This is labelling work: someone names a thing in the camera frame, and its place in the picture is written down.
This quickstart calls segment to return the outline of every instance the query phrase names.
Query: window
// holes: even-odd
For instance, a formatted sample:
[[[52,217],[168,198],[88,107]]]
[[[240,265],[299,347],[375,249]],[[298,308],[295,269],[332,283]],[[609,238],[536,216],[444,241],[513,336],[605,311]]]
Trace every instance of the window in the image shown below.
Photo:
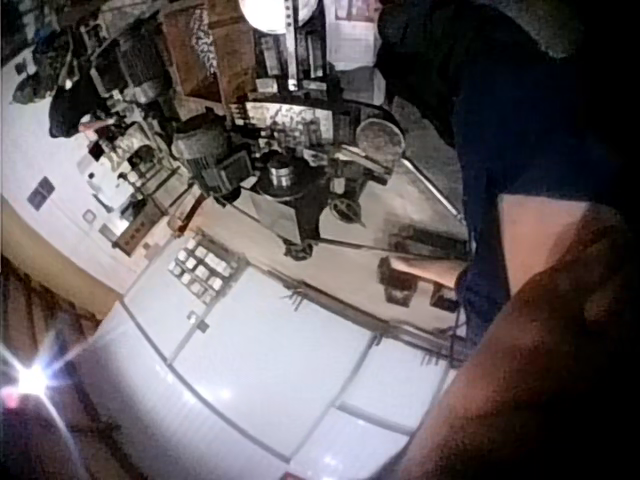
[[[51,180],[47,177],[43,177],[36,188],[31,192],[31,194],[27,197],[27,202],[31,205],[36,212],[39,212],[42,206],[47,203],[51,194],[56,190],[56,187],[53,186]]]

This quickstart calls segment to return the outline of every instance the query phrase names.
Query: round metal disc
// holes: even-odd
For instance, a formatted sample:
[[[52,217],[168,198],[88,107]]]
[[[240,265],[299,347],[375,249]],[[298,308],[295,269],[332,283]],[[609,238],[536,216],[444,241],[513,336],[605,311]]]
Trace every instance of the round metal disc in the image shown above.
[[[398,127],[377,118],[360,124],[356,130],[356,144],[367,157],[390,168],[402,158],[406,146]]]
[[[240,8],[253,28],[265,33],[286,32],[284,0],[240,0]],[[318,0],[298,0],[298,25],[311,18]]]

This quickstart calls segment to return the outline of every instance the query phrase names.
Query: forearm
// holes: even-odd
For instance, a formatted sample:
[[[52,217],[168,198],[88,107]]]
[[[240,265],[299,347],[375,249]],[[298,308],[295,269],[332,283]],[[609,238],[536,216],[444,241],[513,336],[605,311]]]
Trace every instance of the forearm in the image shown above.
[[[113,125],[115,123],[115,119],[108,118],[106,120],[97,120],[95,122],[85,122],[81,123],[78,126],[78,131],[80,133],[83,132],[93,132],[95,130],[99,130],[100,128],[108,127],[109,125]]]
[[[424,280],[455,289],[458,277],[467,268],[460,260],[406,260],[392,258],[391,266],[401,272],[410,273]]]

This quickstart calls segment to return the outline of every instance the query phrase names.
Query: paper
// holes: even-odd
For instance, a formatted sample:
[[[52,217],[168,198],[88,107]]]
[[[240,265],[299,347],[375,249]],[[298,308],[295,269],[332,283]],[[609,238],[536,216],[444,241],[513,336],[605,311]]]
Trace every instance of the paper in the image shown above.
[[[378,0],[324,0],[327,60],[336,70],[372,66],[378,51]]]

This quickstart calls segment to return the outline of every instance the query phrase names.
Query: bright light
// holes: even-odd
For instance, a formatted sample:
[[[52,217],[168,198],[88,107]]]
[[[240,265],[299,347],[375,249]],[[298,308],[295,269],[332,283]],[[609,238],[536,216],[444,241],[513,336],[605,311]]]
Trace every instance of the bright light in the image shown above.
[[[18,392],[23,395],[37,395],[44,397],[47,390],[47,377],[38,365],[31,368],[20,368],[18,377]]]
[[[230,400],[232,396],[233,394],[228,388],[223,388],[222,390],[220,390],[220,398],[222,398],[223,400]]]
[[[326,457],[324,457],[324,463],[332,467],[335,467],[338,464],[338,461],[335,458],[327,455]]]

